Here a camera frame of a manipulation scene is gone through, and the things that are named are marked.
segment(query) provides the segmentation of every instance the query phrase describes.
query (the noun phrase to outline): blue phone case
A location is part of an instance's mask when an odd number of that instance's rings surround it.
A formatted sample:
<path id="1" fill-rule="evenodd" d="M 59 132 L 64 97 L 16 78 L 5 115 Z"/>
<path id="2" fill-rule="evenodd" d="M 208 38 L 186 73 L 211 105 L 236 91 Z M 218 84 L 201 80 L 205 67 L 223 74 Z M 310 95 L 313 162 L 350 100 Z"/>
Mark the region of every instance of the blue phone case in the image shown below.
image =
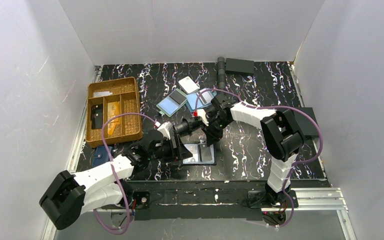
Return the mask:
<path id="1" fill-rule="evenodd" d="M 113 154 L 114 148 L 112 146 L 109 146 L 108 148 L 111 154 Z M 109 161 L 110 161 L 110 156 L 108 155 L 108 152 L 105 149 L 105 146 L 98 146 L 96 148 L 95 155 L 93 156 L 92 167 L 97 167 Z"/>

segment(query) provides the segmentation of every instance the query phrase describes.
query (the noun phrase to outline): woven tray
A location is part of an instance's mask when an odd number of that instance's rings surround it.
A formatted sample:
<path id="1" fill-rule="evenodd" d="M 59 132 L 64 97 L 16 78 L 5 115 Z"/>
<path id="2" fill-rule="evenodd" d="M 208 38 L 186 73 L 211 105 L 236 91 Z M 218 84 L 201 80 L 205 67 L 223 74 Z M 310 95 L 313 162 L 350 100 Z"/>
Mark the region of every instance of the woven tray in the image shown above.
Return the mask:
<path id="1" fill-rule="evenodd" d="M 112 95 L 94 97 L 96 92 L 109 91 Z M 108 119 L 108 103 L 120 102 L 120 113 L 140 113 L 140 97 L 138 84 L 134 77 L 120 78 L 110 81 L 92 83 L 89 85 L 87 99 L 86 142 L 90 147 L 103 145 L 102 129 L 92 129 L 91 108 L 93 105 L 103 104 L 103 122 Z M 121 117 L 121 124 L 116 125 L 112 135 L 108 135 L 105 127 L 104 137 L 108 145 L 139 140 L 142 138 L 142 118 L 138 115 Z"/>

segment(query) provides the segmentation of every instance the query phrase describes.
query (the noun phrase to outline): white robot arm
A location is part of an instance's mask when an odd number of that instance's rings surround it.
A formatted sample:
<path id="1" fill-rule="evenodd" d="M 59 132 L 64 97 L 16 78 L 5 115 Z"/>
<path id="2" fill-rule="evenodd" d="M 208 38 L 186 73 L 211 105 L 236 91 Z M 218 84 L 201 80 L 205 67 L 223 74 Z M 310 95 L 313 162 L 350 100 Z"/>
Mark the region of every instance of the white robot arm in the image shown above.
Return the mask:
<path id="1" fill-rule="evenodd" d="M 195 117 L 183 119 L 175 126 L 165 122 L 157 130 L 150 130 L 111 162 L 74 174 L 61 172 L 40 199 L 40 206 L 58 230 L 65 229 L 85 212 L 120 204 L 123 194 L 114 183 L 112 166 L 118 179 L 126 179 L 144 170 L 151 159 L 182 162 L 192 156 L 180 140 L 182 134 L 201 128 L 206 135 L 206 144 L 210 146 L 223 137 L 223 129 L 232 121 L 262 130 L 272 155 L 266 195 L 272 203 L 284 201 L 283 183 L 304 143 L 304 136 L 291 111 L 252 109 L 246 107 L 246 103 L 227 100 L 224 94 L 216 95 L 211 103 L 205 111 L 198 111 Z"/>

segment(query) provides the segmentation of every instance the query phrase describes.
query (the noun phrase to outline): white wall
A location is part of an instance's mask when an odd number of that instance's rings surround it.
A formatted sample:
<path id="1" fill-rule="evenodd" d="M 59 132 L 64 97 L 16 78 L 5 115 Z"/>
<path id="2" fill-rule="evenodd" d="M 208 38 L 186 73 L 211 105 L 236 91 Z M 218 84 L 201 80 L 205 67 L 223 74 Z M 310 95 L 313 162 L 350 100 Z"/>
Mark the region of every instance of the white wall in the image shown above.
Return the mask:
<path id="1" fill-rule="evenodd" d="M 95 65 L 293 61 L 324 0 L 59 0 Z"/>
<path id="2" fill-rule="evenodd" d="M 295 61 L 358 239 L 384 239 L 384 1 L 326 0 Z"/>
<path id="3" fill-rule="evenodd" d="M 0 1 L 0 239 L 42 236 L 93 74 L 58 0 Z"/>

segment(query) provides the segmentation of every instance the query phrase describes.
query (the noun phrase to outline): black table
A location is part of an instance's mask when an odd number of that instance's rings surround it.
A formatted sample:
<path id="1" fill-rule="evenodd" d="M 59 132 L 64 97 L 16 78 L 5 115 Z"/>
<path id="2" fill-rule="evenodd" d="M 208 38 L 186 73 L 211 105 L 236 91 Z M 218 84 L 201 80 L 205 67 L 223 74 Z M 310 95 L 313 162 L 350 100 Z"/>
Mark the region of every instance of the black table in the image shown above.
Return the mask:
<path id="1" fill-rule="evenodd" d="M 228 75 L 227 88 L 240 94 L 250 104 L 261 106 L 287 105 L 300 107 L 292 75 L 287 62 L 256 62 L 253 76 Z M 200 88 L 215 88 L 217 81 L 215 63 L 155 63 L 104 65 L 101 81 L 135 77 L 139 85 L 141 112 L 160 123 L 179 123 L 191 116 L 186 106 L 172 117 L 160 116 L 156 104 L 178 88 L 177 82 L 191 77 Z M 143 132 L 153 128 L 151 121 L 142 121 Z M 202 131 L 182 138 L 183 143 L 199 143 L 204 139 Z M 131 142 L 116 144 L 114 156 Z M 77 171 L 91 167 L 94 149 L 84 143 Z M 315 154 L 311 140 L 305 142 L 299 160 Z M 148 169 L 132 176 L 131 181 L 234 181 L 267 180 L 271 156 L 267 152 L 261 130 L 245 123 L 232 122 L 225 130 L 223 139 L 215 144 L 217 165 L 172 167 L 161 162 L 151 162 Z M 319 161 L 295 168 L 294 179 L 325 179 Z"/>

